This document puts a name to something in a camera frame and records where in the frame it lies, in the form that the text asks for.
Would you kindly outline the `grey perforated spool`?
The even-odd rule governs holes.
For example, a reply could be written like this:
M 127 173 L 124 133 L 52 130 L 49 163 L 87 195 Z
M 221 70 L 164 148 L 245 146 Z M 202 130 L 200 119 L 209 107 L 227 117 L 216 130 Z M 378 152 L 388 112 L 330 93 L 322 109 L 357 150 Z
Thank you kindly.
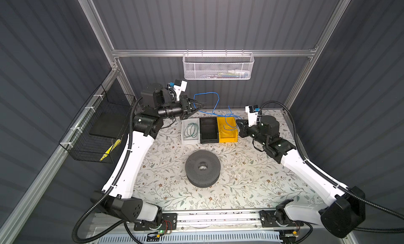
M 214 185 L 220 177 L 221 161 L 210 151 L 198 150 L 187 158 L 185 171 L 192 185 L 198 188 L 208 188 Z

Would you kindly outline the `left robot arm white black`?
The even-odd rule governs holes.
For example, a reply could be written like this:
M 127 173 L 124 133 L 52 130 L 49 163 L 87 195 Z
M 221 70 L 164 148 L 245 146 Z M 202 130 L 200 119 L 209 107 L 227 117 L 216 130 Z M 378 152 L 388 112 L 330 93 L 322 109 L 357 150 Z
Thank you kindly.
M 118 164 L 102 190 L 95 191 L 91 202 L 101 212 L 120 220 L 149 221 L 157 225 L 162 209 L 133 197 L 133 188 L 143 160 L 163 128 L 164 119 L 185 120 L 205 107 L 185 94 L 187 82 L 176 80 L 166 87 L 153 83 L 142 92 L 129 120 L 129 132 Z

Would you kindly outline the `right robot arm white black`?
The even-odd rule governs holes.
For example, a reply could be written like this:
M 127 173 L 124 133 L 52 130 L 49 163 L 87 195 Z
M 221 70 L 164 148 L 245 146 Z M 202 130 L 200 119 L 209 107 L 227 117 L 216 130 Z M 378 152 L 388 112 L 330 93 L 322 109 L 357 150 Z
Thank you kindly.
M 279 122 L 262 116 L 259 124 L 238 119 L 239 136 L 250 137 L 262 146 L 261 151 L 302 179 L 322 199 L 322 204 L 304 204 L 286 199 L 276 206 L 272 218 L 281 227 L 304 221 L 325 227 L 332 235 L 343 238 L 366 219 L 365 194 L 357 187 L 348 188 L 331 178 L 310 160 L 304 160 L 288 140 L 280 137 Z

